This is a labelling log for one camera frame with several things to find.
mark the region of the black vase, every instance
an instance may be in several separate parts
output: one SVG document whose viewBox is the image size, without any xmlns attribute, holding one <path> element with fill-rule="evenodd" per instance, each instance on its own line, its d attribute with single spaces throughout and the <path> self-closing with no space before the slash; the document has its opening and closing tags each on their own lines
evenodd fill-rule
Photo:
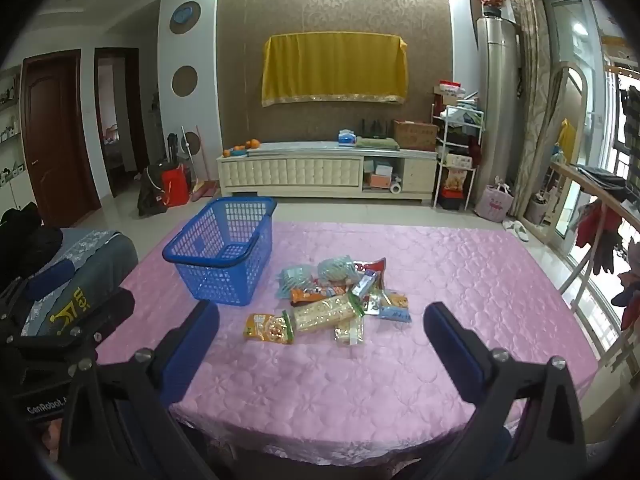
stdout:
<svg viewBox="0 0 640 480">
<path fill-rule="evenodd" d="M 494 7 L 491 5 L 483 5 L 482 14 L 484 14 L 485 16 L 490 16 L 492 18 L 502 17 L 502 11 L 500 10 L 500 7 Z"/>
</svg>

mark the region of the white floor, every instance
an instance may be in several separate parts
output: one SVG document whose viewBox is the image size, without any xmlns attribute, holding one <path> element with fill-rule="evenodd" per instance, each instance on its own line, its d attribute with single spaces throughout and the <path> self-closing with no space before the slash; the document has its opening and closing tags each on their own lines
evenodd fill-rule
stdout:
<svg viewBox="0 0 640 480">
<path fill-rule="evenodd" d="M 100 211 L 81 222 L 78 227 L 92 229 L 115 229 L 127 235 L 136 246 L 140 260 L 165 238 L 179 223 L 193 217 L 203 208 L 208 199 L 174 207 L 164 214 L 139 218 L 137 210 L 138 188 L 108 201 Z M 402 224 L 417 226 L 445 226 L 455 228 L 477 228 L 502 230 L 502 225 L 481 219 L 472 212 L 448 212 L 434 210 L 411 201 L 367 201 L 367 200 L 321 200 L 321 199 L 278 199 L 274 212 L 275 221 L 296 222 L 346 222 L 368 224 Z M 551 282 L 559 286 L 569 276 L 568 267 L 548 248 L 533 236 L 523 245 L 549 276 Z M 569 301 L 575 296 L 578 282 L 564 295 Z M 595 300 L 585 292 L 580 308 L 590 316 L 598 308 Z M 613 377 L 608 369 L 598 372 L 596 381 L 581 402 L 583 416 L 587 417 L 604 402 L 612 388 L 618 386 L 618 375 Z"/>
</svg>

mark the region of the laundry basket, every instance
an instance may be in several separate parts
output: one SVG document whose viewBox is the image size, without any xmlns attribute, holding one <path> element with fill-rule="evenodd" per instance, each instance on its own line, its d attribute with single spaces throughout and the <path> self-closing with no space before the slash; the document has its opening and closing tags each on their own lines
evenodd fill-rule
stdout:
<svg viewBox="0 0 640 480">
<path fill-rule="evenodd" d="M 162 250 L 197 300 L 245 306 L 271 255 L 273 198 L 212 200 Z"/>
</svg>

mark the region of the bolt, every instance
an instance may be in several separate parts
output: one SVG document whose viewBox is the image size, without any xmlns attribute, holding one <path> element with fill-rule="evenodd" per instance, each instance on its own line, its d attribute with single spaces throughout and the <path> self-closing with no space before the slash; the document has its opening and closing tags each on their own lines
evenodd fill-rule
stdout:
<svg viewBox="0 0 640 480">
<path fill-rule="evenodd" d="M 564 370 L 566 368 L 566 359 L 564 357 L 560 357 L 559 355 L 554 355 L 551 358 L 551 365 L 558 370 Z"/>
<path fill-rule="evenodd" d="M 91 362 L 91 359 L 89 359 L 88 357 L 85 357 L 84 359 L 80 359 L 80 362 L 78 363 L 78 368 L 81 371 L 85 372 L 89 368 L 91 368 L 92 365 L 93 363 Z"/>
<path fill-rule="evenodd" d="M 494 348 L 491 350 L 491 356 L 499 363 L 505 363 L 509 360 L 509 352 L 504 348 Z"/>
<path fill-rule="evenodd" d="M 139 363 L 144 363 L 154 356 L 154 352 L 151 348 L 141 348 L 140 350 L 136 350 L 136 353 L 133 354 L 133 356 Z"/>
</svg>

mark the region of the pink tablecloth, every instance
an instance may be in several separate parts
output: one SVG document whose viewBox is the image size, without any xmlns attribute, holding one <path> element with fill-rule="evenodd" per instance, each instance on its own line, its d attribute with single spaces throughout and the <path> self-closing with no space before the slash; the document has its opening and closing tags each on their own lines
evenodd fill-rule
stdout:
<svg viewBox="0 0 640 480">
<path fill-rule="evenodd" d="M 100 362 L 154 348 L 196 301 L 164 243 L 125 280 L 133 316 L 99 348 Z M 292 264 L 349 254 L 387 258 L 389 288 L 405 291 L 412 324 L 366 317 L 366 344 L 339 348 L 331 330 L 292 346 L 246 341 L 251 312 L 278 312 L 276 275 Z M 356 224 L 273 224 L 273 253 L 248 307 L 220 306 L 220 331 L 172 410 L 217 439 L 317 464 L 351 465 L 437 438 L 473 411 L 458 397 L 422 330 L 443 301 L 489 348 L 546 362 L 564 356 L 580 392 L 596 359 L 580 327 L 532 256 L 505 232 Z M 516 410 L 512 418 L 517 417 Z"/>
</svg>

